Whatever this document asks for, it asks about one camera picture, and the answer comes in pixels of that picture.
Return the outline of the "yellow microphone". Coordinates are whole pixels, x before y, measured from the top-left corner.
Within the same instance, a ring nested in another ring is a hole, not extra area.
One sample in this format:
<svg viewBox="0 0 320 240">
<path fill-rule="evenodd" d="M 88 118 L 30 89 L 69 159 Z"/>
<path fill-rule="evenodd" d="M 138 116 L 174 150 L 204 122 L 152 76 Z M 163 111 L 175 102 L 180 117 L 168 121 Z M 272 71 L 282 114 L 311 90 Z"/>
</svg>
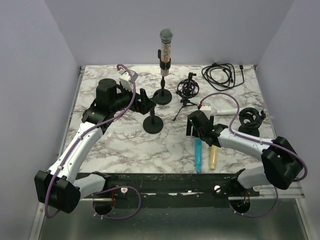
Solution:
<svg viewBox="0 0 320 240">
<path fill-rule="evenodd" d="M 218 148 L 214 145 L 210 147 L 209 169 L 215 170 L 217 165 Z"/>
</svg>

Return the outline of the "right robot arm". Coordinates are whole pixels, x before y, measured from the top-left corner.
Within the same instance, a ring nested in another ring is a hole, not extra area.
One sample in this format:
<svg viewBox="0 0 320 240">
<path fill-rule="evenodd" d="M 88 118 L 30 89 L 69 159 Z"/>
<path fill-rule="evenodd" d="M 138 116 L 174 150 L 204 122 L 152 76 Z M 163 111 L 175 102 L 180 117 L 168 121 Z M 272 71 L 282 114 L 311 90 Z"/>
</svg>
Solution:
<svg viewBox="0 0 320 240">
<path fill-rule="evenodd" d="M 286 138 L 268 139 L 242 134 L 227 125 L 214 124 L 213 119 L 201 110 L 187 117 L 186 134 L 191 132 L 210 147 L 232 149 L 262 162 L 260 167 L 241 169 L 235 174 L 228 186 L 236 196 L 261 185 L 286 190 L 306 166 Z"/>
</svg>

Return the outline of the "black tripod shock mount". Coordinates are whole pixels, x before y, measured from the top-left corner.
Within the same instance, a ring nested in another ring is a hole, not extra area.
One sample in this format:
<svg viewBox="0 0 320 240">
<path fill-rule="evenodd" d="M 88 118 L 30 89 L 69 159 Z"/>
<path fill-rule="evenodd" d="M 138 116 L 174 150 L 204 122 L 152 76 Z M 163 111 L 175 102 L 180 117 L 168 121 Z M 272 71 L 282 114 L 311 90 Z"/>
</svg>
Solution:
<svg viewBox="0 0 320 240">
<path fill-rule="evenodd" d="M 178 110 L 176 116 L 173 118 L 173 121 L 177 119 L 180 111 L 183 108 L 197 105 L 196 103 L 190 101 L 190 99 L 196 97 L 200 91 L 199 84 L 193 80 L 193 77 L 196 75 L 196 73 L 189 72 L 188 77 L 178 83 L 175 93 L 181 97 L 180 102 L 182 103 L 182 106 Z"/>
</svg>

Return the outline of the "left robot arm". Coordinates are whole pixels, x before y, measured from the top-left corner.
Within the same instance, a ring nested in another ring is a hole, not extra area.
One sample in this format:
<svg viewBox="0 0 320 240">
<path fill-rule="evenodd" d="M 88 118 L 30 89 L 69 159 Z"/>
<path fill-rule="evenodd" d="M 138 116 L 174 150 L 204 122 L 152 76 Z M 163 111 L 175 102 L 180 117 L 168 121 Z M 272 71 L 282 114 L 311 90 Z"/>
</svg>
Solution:
<svg viewBox="0 0 320 240">
<path fill-rule="evenodd" d="M 104 198 L 110 194 L 107 174 L 94 171 L 82 179 L 77 179 L 77 174 L 92 147 L 113 121 L 128 110 L 145 115 L 156 106 L 143 88 L 139 91 L 127 90 L 111 78 L 98 82 L 96 97 L 84 111 L 77 133 L 65 152 L 47 171 L 40 170 L 34 177 L 38 200 L 45 205 L 48 218 L 51 218 L 48 207 L 69 214 L 82 198 L 91 194 Z"/>
</svg>

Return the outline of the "black stand with clip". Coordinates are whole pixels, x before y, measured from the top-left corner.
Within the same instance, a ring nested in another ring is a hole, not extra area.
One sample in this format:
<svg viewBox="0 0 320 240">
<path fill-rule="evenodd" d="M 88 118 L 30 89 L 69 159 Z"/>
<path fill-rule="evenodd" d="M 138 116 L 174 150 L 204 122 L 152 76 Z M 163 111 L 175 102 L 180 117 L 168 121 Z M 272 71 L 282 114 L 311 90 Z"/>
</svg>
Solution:
<svg viewBox="0 0 320 240">
<path fill-rule="evenodd" d="M 150 109 L 149 113 L 150 115 L 146 117 L 143 121 L 143 129 L 148 134 L 157 134 L 164 127 L 163 120 L 155 114 L 154 106 Z"/>
</svg>

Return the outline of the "blue microphone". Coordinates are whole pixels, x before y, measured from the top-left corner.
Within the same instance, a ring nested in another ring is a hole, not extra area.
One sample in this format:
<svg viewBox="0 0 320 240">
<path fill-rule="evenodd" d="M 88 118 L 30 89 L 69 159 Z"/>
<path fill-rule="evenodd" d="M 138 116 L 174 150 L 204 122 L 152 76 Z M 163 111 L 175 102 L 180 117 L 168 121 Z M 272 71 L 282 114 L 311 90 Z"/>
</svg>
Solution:
<svg viewBox="0 0 320 240">
<path fill-rule="evenodd" d="M 195 138 L 194 142 L 194 152 L 195 152 L 195 171 L 197 174 L 201 173 L 202 170 L 202 140 L 200 138 Z"/>
</svg>

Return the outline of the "black shock mount round-base stand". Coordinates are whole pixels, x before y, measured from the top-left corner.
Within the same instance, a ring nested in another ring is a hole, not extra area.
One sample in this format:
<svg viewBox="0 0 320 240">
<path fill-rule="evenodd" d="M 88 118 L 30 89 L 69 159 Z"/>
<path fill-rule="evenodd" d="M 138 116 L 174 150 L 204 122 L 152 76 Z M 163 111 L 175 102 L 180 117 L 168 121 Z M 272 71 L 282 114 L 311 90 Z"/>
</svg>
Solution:
<svg viewBox="0 0 320 240">
<path fill-rule="evenodd" d="M 240 127 L 238 131 L 254 137 L 260 136 L 259 128 L 266 118 L 263 110 L 259 111 L 253 107 L 246 107 L 239 112 Z"/>
</svg>

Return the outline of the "white microphone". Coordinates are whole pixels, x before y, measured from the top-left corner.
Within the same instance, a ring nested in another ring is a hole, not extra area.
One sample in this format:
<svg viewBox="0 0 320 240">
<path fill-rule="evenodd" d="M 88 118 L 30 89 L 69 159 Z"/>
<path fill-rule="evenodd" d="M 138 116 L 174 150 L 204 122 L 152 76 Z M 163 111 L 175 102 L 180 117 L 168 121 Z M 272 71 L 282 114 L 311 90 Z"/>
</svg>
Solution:
<svg viewBox="0 0 320 240">
<path fill-rule="evenodd" d="M 231 116 L 231 115 L 238 115 L 240 110 L 237 108 L 232 108 L 232 109 L 219 109 L 216 110 L 214 115 L 215 116 Z"/>
</svg>

